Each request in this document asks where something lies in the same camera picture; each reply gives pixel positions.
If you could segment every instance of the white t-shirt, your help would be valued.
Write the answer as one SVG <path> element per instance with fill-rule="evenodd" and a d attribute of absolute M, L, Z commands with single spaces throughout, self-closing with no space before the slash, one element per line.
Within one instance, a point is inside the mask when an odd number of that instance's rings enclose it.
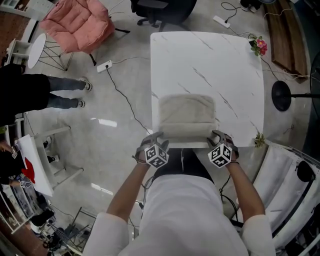
<path fill-rule="evenodd" d="M 275 256 L 265 215 L 249 218 L 241 237 L 223 214 L 215 185 L 190 175 L 158 177 L 146 196 L 139 236 L 127 223 L 99 213 L 83 256 Z"/>

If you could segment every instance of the white towel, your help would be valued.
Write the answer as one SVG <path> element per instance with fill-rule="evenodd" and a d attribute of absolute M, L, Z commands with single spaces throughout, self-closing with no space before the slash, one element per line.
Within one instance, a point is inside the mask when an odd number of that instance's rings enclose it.
<path fill-rule="evenodd" d="M 159 100 L 163 138 L 206 138 L 215 130 L 215 103 L 209 96 L 178 94 Z"/>

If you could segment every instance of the white power strip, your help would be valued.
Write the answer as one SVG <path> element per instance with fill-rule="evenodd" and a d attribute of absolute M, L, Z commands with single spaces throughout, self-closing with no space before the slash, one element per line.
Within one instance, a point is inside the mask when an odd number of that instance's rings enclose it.
<path fill-rule="evenodd" d="M 229 22 L 225 23 L 225 20 L 223 20 L 222 18 L 220 18 L 217 15 L 213 17 L 213 20 L 215 22 L 218 22 L 220 25 L 224 26 L 227 29 L 230 28 L 230 23 Z"/>
<path fill-rule="evenodd" d="M 112 67 L 112 61 L 109 60 L 109 61 L 107 61 L 107 62 L 105 62 L 105 63 L 97 66 L 97 67 L 96 67 L 96 71 L 97 71 L 98 73 L 101 73 L 101 72 L 103 72 L 103 71 L 106 71 L 106 70 L 107 70 L 106 66 L 108 66 L 108 69 L 110 69 L 110 68 Z"/>

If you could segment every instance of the pink armchair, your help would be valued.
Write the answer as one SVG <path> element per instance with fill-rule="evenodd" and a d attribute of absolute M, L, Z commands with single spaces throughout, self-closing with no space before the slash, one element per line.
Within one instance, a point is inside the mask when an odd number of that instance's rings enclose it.
<path fill-rule="evenodd" d="M 92 51 L 116 29 L 108 10 L 99 0 L 60 0 L 40 22 L 44 29 L 65 53 L 85 52 L 93 64 Z"/>

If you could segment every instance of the concrete floor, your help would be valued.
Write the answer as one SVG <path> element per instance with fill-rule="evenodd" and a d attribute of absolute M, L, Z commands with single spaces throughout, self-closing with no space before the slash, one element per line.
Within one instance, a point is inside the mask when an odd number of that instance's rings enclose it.
<path fill-rule="evenodd" d="M 130 30 L 124 35 L 116 31 L 94 53 L 99 64 L 108 60 L 113 62 L 130 57 L 150 58 L 150 35 L 158 30 L 146 24 L 137 26 L 140 19 L 131 12 L 129 0 L 101 0 L 110 10 L 112 20 L 119 29 Z M 198 0 L 197 4 L 185 24 L 192 31 L 214 32 L 233 35 L 230 29 L 226 29 L 213 21 L 215 15 L 226 19 L 234 11 L 224 10 L 221 0 Z M 237 0 L 230 3 L 239 6 Z M 252 32 L 262 35 L 267 44 L 270 38 L 266 20 L 263 20 L 264 11 L 261 8 L 257 13 L 237 10 L 236 16 L 229 22 L 231 28 L 238 34 Z M 180 31 L 174 25 L 167 25 L 164 31 Z M 38 28 L 32 40 L 42 33 Z M 263 57 L 273 70 L 282 70 L 271 62 L 271 51 Z M 269 69 L 262 62 L 263 69 Z M 31 111 L 28 118 L 33 132 L 40 133 L 62 126 L 71 126 L 71 131 L 57 134 L 54 137 L 54 151 L 58 152 L 61 162 L 66 165 L 83 167 L 84 172 L 67 184 L 61 185 L 50 199 L 54 206 L 65 213 L 75 215 L 80 207 L 84 207 L 92 213 L 105 211 L 112 199 L 108 193 L 99 191 L 93 187 L 98 185 L 115 193 L 128 174 L 133 169 L 136 161 L 131 158 L 146 136 L 146 131 L 134 120 L 125 98 L 114 88 L 106 72 L 97 73 L 88 55 L 82 52 L 73 55 L 69 70 L 63 72 L 48 65 L 38 63 L 33 69 L 27 71 L 30 74 L 43 73 L 48 76 L 79 78 L 86 76 L 93 84 L 91 92 L 68 91 L 57 93 L 65 97 L 82 97 L 86 101 L 84 109 L 44 109 Z M 151 85 L 150 85 L 150 61 L 143 58 L 134 58 L 115 64 L 110 69 L 110 74 L 116 86 L 127 95 L 132 104 L 136 117 L 148 128 L 152 128 L 151 110 Z M 280 79 L 293 78 L 282 73 L 275 73 Z M 309 122 L 310 103 L 308 99 L 293 99 L 290 109 L 286 112 L 276 110 L 271 99 L 271 89 L 276 81 L 270 71 L 263 71 L 265 107 L 263 133 L 268 140 L 283 145 L 291 145 L 301 149 L 306 137 Z M 292 93 L 309 92 L 309 81 L 297 83 L 287 81 Z M 102 125 L 99 119 L 110 120 L 117 123 L 116 127 Z M 293 130 L 287 130 L 294 124 Z M 257 175 L 266 153 L 266 147 L 254 149 L 253 147 L 240 148 L 240 158 L 243 169 L 251 180 Z M 198 156 L 212 175 L 219 189 L 228 178 L 226 169 L 214 169 L 206 159 L 205 149 L 199 150 Z M 151 170 L 145 180 L 152 176 Z M 224 189 L 224 194 L 236 201 L 236 194 L 232 181 Z M 141 188 L 138 200 L 143 199 Z M 224 203 L 225 214 L 233 215 L 233 209 L 229 202 Z M 58 219 L 66 222 L 70 217 L 57 211 Z M 131 219 L 138 226 L 141 218 L 141 210 L 135 205 Z"/>

